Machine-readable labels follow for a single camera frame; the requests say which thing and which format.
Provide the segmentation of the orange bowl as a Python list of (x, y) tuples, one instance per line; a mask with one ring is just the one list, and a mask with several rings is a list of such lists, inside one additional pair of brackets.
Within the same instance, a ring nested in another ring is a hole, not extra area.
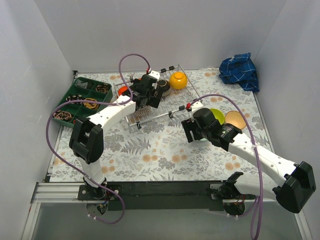
[(118, 93), (118, 96), (121, 96), (125, 91), (127, 91), (128, 88), (126, 86), (122, 86), (118, 89), (117, 93)]

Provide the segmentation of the beige bowl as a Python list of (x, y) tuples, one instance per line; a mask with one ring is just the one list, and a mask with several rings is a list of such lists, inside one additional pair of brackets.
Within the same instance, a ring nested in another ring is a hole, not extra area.
[(232, 110), (225, 115), (225, 123), (231, 124), (239, 129), (244, 129), (247, 124), (240, 112)]

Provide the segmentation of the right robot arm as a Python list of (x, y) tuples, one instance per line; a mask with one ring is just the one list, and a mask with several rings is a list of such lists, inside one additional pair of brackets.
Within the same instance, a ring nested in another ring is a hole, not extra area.
[(234, 154), (260, 167), (269, 180), (233, 173), (215, 192), (223, 198), (237, 199), (241, 195), (262, 195), (277, 201), (291, 213), (298, 214), (316, 191), (313, 168), (305, 161), (297, 164), (268, 149), (253, 144), (241, 129), (230, 123), (220, 124), (212, 111), (200, 102), (188, 104), (189, 119), (181, 122), (188, 142), (208, 140), (215, 147)]

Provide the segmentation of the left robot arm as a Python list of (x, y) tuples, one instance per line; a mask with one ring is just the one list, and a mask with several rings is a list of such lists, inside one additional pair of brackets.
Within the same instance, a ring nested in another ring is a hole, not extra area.
[(78, 117), (73, 126), (69, 147), (81, 163), (85, 176), (83, 177), (86, 191), (95, 199), (106, 196), (107, 180), (102, 173), (100, 157), (104, 152), (104, 135), (116, 123), (134, 112), (150, 106), (159, 106), (162, 92), (157, 86), (160, 73), (151, 71), (144, 74), (140, 80), (135, 80), (128, 90), (123, 92), (115, 105), (86, 118)]

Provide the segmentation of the lime green bowl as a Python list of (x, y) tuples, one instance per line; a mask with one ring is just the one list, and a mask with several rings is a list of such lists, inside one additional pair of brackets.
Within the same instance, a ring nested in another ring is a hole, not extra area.
[(211, 108), (210, 110), (221, 125), (225, 123), (225, 115), (219, 109)]

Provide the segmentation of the black patterned bowl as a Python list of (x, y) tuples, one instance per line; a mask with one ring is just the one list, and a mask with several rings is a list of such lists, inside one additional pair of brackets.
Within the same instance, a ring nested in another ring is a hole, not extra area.
[(159, 87), (159, 91), (162, 92), (162, 97), (167, 97), (172, 92), (171, 85), (167, 80), (160, 79), (157, 86)]

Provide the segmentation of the white brown patterned bowl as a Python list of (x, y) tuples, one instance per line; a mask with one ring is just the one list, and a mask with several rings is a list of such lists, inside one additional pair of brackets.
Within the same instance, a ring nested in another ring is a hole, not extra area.
[(152, 110), (152, 107), (146, 105), (146, 106), (144, 106), (144, 107), (139, 108), (138, 110), (136, 110), (136, 111), (133, 113), (133, 115), (134, 115), (135, 117), (138, 117), (138, 118), (144, 117), (144, 116), (147, 116), (147, 115), (151, 112), (151, 110)]

